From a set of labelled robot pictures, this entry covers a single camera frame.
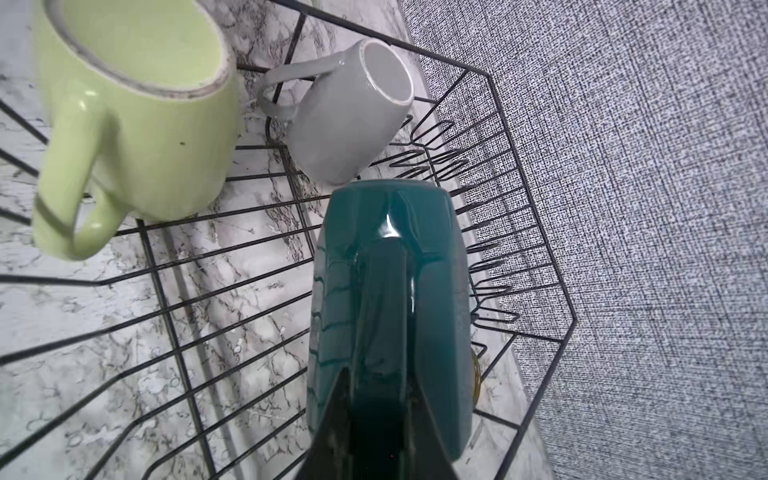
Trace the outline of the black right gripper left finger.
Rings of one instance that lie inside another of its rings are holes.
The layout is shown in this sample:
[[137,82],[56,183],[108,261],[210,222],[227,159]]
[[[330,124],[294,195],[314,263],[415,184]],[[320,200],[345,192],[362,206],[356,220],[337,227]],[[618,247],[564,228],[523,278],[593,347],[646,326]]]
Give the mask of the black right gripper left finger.
[[350,372],[337,375],[319,429],[295,479],[351,479]]

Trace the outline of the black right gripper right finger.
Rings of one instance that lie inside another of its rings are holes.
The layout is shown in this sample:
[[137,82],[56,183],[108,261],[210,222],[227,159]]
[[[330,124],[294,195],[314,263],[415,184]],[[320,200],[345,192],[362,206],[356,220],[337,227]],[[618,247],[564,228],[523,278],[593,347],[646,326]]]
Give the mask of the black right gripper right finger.
[[408,384],[408,479],[457,479],[434,424],[423,389],[416,379]]

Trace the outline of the dark green mug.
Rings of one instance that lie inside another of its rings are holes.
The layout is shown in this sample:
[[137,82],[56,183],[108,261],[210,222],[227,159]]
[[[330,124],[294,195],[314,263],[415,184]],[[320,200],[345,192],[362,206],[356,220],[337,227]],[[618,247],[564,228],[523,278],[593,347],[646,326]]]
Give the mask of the dark green mug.
[[447,457],[459,459],[474,407],[470,324],[466,247],[445,190],[403,179],[335,190],[314,257],[310,430],[343,369],[352,416],[375,432],[396,427],[416,380]]

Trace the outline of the white ceramic mug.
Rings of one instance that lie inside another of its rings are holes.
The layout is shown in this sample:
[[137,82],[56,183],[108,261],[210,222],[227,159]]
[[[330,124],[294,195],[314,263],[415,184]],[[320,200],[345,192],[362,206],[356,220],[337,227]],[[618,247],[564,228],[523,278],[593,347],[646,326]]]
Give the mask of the white ceramic mug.
[[[279,105],[266,91],[312,76],[302,99]],[[354,180],[401,128],[415,98],[412,77],[390,46],[375,38],[329,56],[269,70],[253,99],[270,118],[290,124],[286,145],[312,181],[338,187]]]

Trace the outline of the light green mug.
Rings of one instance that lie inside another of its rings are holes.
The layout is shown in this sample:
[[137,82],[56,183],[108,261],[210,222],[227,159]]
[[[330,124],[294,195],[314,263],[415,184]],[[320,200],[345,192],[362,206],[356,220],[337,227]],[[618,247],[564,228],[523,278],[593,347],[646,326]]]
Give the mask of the light green mug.
[[31,220],[41,251],[85,260],[127,216],[175,221],[218,197],[238,80],[200,2],[39,1],[34,31],[51,128]]

